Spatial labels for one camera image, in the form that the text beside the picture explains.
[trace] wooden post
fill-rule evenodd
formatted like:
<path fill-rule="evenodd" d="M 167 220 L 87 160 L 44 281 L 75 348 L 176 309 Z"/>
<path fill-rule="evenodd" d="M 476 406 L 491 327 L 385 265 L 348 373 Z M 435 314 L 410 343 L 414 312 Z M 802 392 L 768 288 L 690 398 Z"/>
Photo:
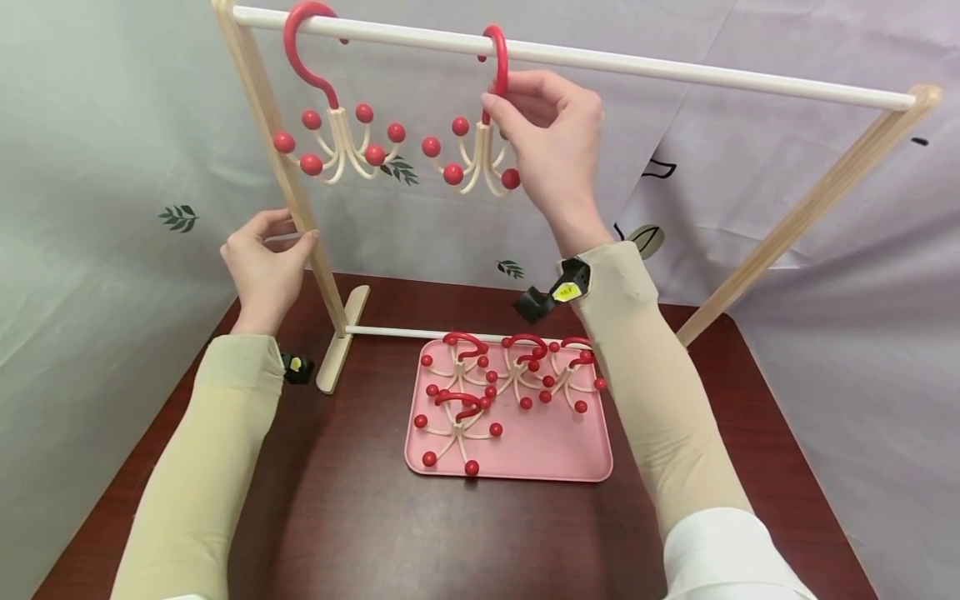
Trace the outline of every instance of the wooden post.
<path fill-rule="evenodd" d="M 853 145 L 837 160 L 810 191 L 777 223 L 753 252 L 713 292 L 677 333 L 689 346 L 704 329 L 750 289 L 760 276 L 780 258 L 831 206 L 860 183 L 926 114 L 940 103 L 937 85 L 920 84 L 910 88 L 916 104 L 904 112 L 883 112 Z"/>
<path fill-rule="evenodd" d="M 300 173 L 296 166 L 274 148 L 274 133 L 283 131 L 283 123 L 276 108 L 274 92 L 267 79 L 267 71 L 256 40 L 249 28 L 240 27 L 233 18 L 233 5 L 234 0 L 213 0 L 213 11 L 216 13 L 217 22 L 220 24 L 227 48 L 233 57 L 237 73 L 240 75 L 247 102 L 250 103 L 253 112 L 253 120 L 260 131 L 267 157 L 276 175 L 276 182 L 279 183 L 287 206 L 290 207 L 297 231 L 303 233 L 316 229 L 317 222 L 310 209 L 309 198 L 306 190 L 300 185 Z M 317 249 L 310 256 L 310 268 L 313 269 L 317 285 L 320 286 L 326 311 L 330 315 L 334 329 L 333 340 L 330 342 L 317 375 L 318 387 L 322 392 L 330 394 L 336 386 L 340 370 L 347 358 L 352 338 L 347 334 L 347 326 L 357 324 L 359 321 L 370 287 L 365 285 L 354 289 L 348 299 L 348 308 L 345 309 L 321 240 L 318 240 Z"/>

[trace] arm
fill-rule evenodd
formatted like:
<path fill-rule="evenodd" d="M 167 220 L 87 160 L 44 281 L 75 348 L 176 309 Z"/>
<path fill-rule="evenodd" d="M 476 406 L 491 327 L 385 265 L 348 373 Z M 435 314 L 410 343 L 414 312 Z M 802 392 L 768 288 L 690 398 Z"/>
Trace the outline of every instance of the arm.
<path fill-rule="evenodd" d="M 137 508 L 115 600 L 228 597 L 230 543 L 283 385 L 274 335 L 317 245 L 315 232 L 267 238 L 295 231 L 289 210 L 264 211 L 220 250 L 240 317 L 206 350 L 190 405 Z"/>
<path fill-rule="evenodd" d="M 516 151 L 523 189 L 561 255 L 590 266 L 574 301 L 627 432 L 664 538 L 669 598 L 812 598 L 753 515 L 703 383 L 657 306 L 636 247 L 614 244 L 593 202 L 603 110 L 549 71 L 511 72 L 484 108 Z"/>

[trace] white backdrop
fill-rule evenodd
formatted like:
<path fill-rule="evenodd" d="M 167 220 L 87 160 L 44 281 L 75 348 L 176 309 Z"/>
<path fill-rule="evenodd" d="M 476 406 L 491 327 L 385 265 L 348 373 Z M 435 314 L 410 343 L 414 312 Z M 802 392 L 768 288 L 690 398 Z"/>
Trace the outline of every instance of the white backdrop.
<path fill-rule="evenodd" d="M 949 507 L 960 473 L 948 433 L 960 424 L 960 382 L 948 365 L 958 353 L 949 236 L 958 218 L 950 161 L 960 156 L 951 94 L 960 65 L 948 2 L 924 0 L 912 11 L 889 0 L 608 0 L 602 8 L 565 0 L 548 13 L 507 0 L 333 8 L 466 33 L 496 21 L 508 39 L 846 84 L 947 86 L 947 103 L 916 133 L 929 145 L 898 148 L 734 313 L 872 581 L 882 597 L 899 599 L 946 597 L 958 585 Z M 55 11 L 20 3 L 5 16 L 0 555 L 8 558 L 0 581 L 5 597 L 23 598 L 230 302 L 216 249 L 281 199 L 206 2 L 91 0 Z M 323 96 L 286 65 L 279 32 L 258 39 L 284 119 L 305 148 L 298 115 L 323 108 Z M 481 186 L 453 195 L 418 150 L 427 134 L 453 148 L 452 118 L 476 120 L 491 61 L 322 38 L 301 50 L 345 106 L 373 106 L 376 138 L 391 120 L 407 126 L 401 153 L 418 180 L 310 183 L 335 269 L 550 283 L 554 247 L 522 194 L 496 201 Z M 665 301 L 705 298 L 874 117 L 564 73 L 604 95 L 601 211 L 624 235 L 646 231 L 638 244 Z M 655 149 L 660 164 L 647 165 Z M 158 217 L 168 209 L 172 216 Z M 651 224 L 660 229 L 642 227 Z M 523 279 L 498 270 L 502 260 Z"/>

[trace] brown table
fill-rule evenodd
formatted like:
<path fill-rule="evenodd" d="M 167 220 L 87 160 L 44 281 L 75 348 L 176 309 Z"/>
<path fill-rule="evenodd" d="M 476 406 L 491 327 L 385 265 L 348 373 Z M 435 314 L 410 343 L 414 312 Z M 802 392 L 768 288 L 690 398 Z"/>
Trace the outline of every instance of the brown table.
<path fill-rule="evenodd" d="M 516 293 L 338 276 L 372 285 L 362 324 L 512 334 Z M 689 307 L 664 306 L 676 329 Z M 236 317 L 234 306 L 218 327 Z M 568 310 L 534 328 L 582 334 Z M 321 358 L 331 330 L 310 280 L 278 335 Z M 423 341 L 358 337 L 336 394 L 288 386 L 230 555 L 231 598 L 661 598 L 653 507 L 609 397 L 614 456 L 602 484 L 422 477 L 403 460 Z M 736 325 L 692 347 L 747 494 L 822 599 L 875 598 Z M 136 502 L 182 416 L 184 376 L 36 598 L 106 598 Z"/>

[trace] black clip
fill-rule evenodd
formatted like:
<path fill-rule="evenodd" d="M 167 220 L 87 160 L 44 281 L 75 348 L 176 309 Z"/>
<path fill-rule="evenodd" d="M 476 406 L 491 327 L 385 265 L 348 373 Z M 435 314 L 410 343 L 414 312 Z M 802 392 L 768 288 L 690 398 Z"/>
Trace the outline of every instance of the black clip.
<path fill-rule="evenodd" d="M 568 258 L 560 266 L 563 274 L 548 294 L 531 287 L 514 302 L 514 309 L 528 324 L 546 317 L 558 303 L 569 302 L 587 293 L 590 266 L 578 258 Z"/>
<path fill-rule="evenodd" d="M 284 379 L 294 385 L 310 383 L 310 375 L 313 374 L 314 368 L 312 360 L 284 353 L 280 354 L 280 359 L 283 360 Z"/>

